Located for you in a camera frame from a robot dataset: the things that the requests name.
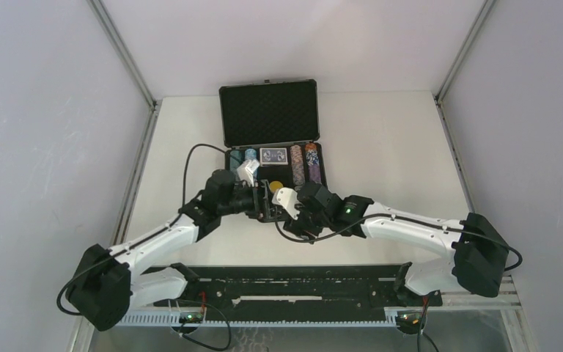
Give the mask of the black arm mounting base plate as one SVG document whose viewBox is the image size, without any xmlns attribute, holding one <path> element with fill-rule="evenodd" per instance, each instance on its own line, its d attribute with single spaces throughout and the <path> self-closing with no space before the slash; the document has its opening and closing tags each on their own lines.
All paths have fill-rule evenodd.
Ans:
<svg viewBox="0 0 563 352">
<path fill-rule="evenodd" d="M 442 307 L 402 282 L 406 265 L 191 266 L 180 301 L 132 309 L 119 326 L 395 326 L 399 312 Z"/>
</svg>

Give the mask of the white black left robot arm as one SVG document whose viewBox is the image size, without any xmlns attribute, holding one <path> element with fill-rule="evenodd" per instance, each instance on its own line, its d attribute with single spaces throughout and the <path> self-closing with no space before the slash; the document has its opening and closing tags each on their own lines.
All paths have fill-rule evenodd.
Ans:
<svg viewBox="0 0 563 352">
<path fill-rule="evenodd" d="M 59 291 L 57 308 L 66 315 L 83 316 L 97 330 L 106 331 L 132 308 L 164 299 L 175 299 L 183 306 L 194 304 L 200 294 L 195 281 L 172 266 L 152 273 L 149 268 L 201 241 L 220 226 L 224 216 L 256 216 L 258 190 L 257 181 L 237 180 L 229 170 L 214 171 L 174 218 L 131 241 L 109 248 L 89 247 Z"/>
</svg>

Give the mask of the yellow round blind button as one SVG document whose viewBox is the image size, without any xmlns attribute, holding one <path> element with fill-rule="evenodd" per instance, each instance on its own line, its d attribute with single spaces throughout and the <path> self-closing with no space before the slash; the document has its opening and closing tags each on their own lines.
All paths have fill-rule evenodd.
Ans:
<svg viewBox="0 0 563 352">
<path fill-rule="evenodd" d="M 271 181 L 269 182 L 269 189 L 271 190 L 272 193 L 275 193 L 276 191 L 278 191 L 279 189 L 284 188 L 284 185 L 281 181 Z"/>
</svg>

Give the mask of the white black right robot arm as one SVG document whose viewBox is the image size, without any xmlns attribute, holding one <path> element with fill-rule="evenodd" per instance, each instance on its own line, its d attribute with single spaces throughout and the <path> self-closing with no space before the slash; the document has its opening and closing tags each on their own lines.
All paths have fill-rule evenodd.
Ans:
<svg viewBox="0 0 563 352">
<path fill-rule="evenodd" d="M 410 262 L 394 285 L 395 298 L 404 305 L 415 304 L 433 291 L 460 287 L 471 294 L 494 298 L 500 292 L 509 254 L 517 268 L 523 262 L 487 218 L 470 212 L 463 220 L 420 216 L 383 205 L 358 195 L 344 199 L 324 185 L 309 182 L 299 190 L 280 188 L 272 203 L 288 216 L 284 230 L 295 239 L 314 243 L 331 236 L 385 239 L 414 246 L 436 255 L 425 263 Z"/>
</svg>

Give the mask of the blue playing card deck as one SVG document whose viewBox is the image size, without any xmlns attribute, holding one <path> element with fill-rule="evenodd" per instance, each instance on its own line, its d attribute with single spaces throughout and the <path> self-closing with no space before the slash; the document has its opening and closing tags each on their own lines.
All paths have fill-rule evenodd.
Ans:
<svg viewBox="0 0 563 352">
<path fill-rule="evenodd" d="M 285 147 L 263 147 L 260 149 L 262 166 L 288 165 L 288 152 Z"/>
</svg>

